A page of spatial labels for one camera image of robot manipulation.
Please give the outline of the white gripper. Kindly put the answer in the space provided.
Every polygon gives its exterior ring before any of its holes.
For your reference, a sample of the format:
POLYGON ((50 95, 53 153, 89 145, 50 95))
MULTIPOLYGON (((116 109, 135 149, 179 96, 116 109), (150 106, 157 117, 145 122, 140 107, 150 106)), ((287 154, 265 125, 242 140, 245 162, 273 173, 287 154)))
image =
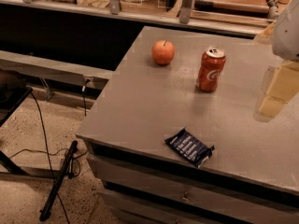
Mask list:
POLYGON ((274 69, 258 112, 274 118, 299 92, 299 0, 291 0, 278 16, 273 37, 273 53, 284 61, 274 69))

